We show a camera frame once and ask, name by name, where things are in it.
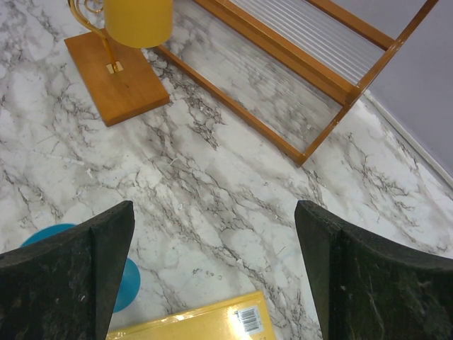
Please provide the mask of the yellow goblet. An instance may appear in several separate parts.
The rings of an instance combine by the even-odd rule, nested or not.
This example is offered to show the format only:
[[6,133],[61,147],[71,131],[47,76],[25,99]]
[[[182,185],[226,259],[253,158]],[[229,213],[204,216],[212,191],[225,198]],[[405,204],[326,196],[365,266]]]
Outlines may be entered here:
[[156,47],[173,31],[172,0],[106,0],[105,28],[119,43],[134,47]]

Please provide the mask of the yellow padded envelope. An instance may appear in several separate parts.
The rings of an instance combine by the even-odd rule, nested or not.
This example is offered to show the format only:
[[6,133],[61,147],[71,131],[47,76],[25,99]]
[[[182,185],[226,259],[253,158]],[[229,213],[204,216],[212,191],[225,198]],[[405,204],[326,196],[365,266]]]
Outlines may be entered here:
[[245,294],[111,331],[107,339],[223,340],[275,338],[263,292]]

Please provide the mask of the blue goblet front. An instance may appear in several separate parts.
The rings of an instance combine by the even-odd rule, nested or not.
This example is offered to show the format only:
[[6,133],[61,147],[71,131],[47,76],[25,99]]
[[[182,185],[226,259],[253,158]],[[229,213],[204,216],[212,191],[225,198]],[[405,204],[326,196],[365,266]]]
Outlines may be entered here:
[[[46,227],[42,230],[37,231],[35,234],[27,238],[21,244],[21,247],[25,247],[30,244],[36,243],[40,240],[54,236],[74,226],[75,224],[64,223]],[[141,275],[138,266],[132,259],[127,258],[122,275],[122,280],[120,283],[120,288],[118,290],[117,298],[115,301],[115,306],[113,310],[114,313],[123,311],[134,301],[139,292],[140,284]]]

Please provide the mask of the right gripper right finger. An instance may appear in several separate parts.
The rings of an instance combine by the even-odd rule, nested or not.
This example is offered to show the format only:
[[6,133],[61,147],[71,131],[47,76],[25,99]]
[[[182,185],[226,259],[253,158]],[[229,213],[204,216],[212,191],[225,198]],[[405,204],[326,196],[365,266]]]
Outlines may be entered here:
[[451,339],[452,260],[301,200],[294,211],[324,339]]

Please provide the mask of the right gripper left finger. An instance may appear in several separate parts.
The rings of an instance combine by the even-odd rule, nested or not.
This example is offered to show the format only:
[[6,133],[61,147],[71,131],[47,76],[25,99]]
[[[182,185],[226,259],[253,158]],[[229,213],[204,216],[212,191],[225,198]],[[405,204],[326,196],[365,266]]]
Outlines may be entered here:
[[2,339],[105,339],[134,233],[122,201],[1,254]]

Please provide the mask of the wooden two-tier shelf rack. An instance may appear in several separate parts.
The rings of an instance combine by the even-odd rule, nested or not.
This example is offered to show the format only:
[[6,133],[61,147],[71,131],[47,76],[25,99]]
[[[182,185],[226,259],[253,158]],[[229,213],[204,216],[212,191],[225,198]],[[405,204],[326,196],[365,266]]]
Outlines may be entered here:
[[426,1],[396,39],[390,38],[333,1],[311,1],[312,6],[383,50],[383,55],[356,84],[344,79],[233,2],[198,1],[197,4],[342,106],[316,139],[303,152],[300,152],[169,49],[163,45],[155,48],[155,53],[171,62],[197,85],[224,104],[288,156],[297,166],[302,166],[432,11],[436,1]]

